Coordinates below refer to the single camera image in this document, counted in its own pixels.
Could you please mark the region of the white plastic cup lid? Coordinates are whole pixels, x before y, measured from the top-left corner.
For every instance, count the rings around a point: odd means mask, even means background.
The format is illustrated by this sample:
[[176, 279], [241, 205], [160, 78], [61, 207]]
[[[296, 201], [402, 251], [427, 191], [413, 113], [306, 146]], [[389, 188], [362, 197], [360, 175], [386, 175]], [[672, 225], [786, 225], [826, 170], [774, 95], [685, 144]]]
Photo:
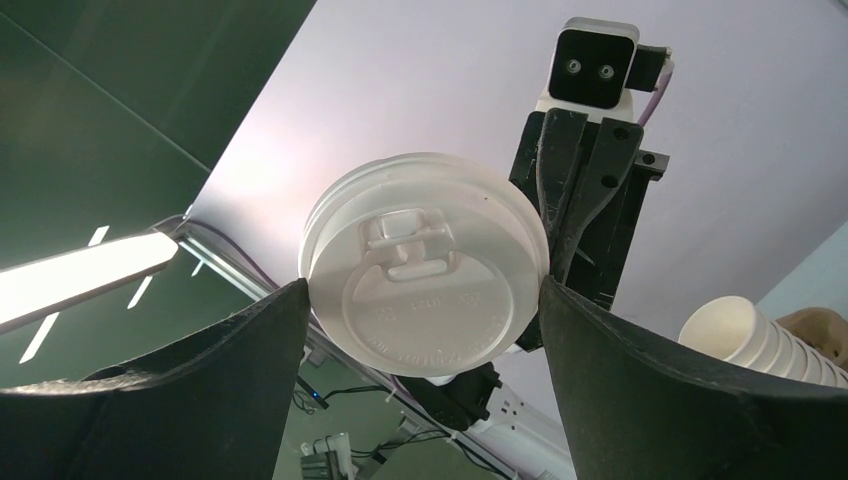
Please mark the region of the white plastic cup lid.
[[445, 377], [509, 351], [538, 310], [549, 246], [531, 201], [486, 165], [438, 153], [366, 163], [315, 203], [298, 272], [344, 353]]

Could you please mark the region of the brown pulp cup carrier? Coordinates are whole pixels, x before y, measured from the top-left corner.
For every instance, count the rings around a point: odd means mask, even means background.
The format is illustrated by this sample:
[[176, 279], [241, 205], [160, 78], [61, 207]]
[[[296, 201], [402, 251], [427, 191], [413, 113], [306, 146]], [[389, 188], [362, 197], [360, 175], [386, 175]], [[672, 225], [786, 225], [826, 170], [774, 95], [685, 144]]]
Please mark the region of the brown pulp cup carrier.
[[847, 370], [847, 320], [823, 307], [808, 307], [776, 320], [818, 353]]

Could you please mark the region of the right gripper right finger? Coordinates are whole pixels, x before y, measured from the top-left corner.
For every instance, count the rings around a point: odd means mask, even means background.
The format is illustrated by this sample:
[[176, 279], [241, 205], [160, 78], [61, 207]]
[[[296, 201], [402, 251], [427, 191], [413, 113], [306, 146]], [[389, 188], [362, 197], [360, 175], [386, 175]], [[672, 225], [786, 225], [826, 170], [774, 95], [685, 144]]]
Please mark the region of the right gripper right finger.
[[843, 479], [845, 390], [714, 359], [543, 280], [541, 333], [581, 479]]

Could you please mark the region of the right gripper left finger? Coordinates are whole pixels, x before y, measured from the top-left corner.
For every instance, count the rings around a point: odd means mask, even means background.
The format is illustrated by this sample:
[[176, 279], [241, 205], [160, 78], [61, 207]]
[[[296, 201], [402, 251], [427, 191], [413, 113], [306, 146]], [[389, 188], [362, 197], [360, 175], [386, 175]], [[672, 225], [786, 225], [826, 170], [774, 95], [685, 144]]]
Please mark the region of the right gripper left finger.
[[81, 381], [1, 393], [5, 479], [269, 479], [310, 317], [296, 280]]

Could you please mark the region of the stack of white paper cups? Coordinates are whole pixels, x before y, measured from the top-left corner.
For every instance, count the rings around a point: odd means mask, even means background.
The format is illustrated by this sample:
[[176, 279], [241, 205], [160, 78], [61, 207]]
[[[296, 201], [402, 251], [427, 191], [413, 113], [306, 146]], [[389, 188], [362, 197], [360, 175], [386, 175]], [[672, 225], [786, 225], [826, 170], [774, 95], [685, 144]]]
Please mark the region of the stack of white paper cups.
[[724, 362], [785, 379], [847, 387], [847, 372], [763, 316], [746, 298], [725, 296], [696, 310], [678, 343]]

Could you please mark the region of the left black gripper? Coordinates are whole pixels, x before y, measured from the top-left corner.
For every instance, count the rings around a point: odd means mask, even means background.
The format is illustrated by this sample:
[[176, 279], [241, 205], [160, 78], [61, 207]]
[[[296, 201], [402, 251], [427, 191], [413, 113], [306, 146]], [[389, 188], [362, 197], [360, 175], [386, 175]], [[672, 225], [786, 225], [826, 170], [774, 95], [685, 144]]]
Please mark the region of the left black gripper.
[[644, 128], [551, 108], [531, 113], [509, 175], [544, 225], [553, 278], [609, 310], [650, 182], [668, 166]]

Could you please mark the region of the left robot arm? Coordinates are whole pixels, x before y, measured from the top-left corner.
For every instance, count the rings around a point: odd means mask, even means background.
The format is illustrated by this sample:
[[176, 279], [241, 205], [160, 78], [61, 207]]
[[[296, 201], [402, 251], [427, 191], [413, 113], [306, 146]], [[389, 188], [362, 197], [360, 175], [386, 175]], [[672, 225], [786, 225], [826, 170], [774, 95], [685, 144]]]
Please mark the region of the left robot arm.
[[[539, 211], [554, 278], [610, 309], [648, 185], [668, 159], [641, 148], [653, 114], [635, 122], [552, 108], [527, 118], [509, 174]], [[511, 479], [576, 476], [562, 428], [527, 405], [487, 363], [443, 386], [403, 377], [401, 386], [442, 426], [471, 435], [508, 464]]]

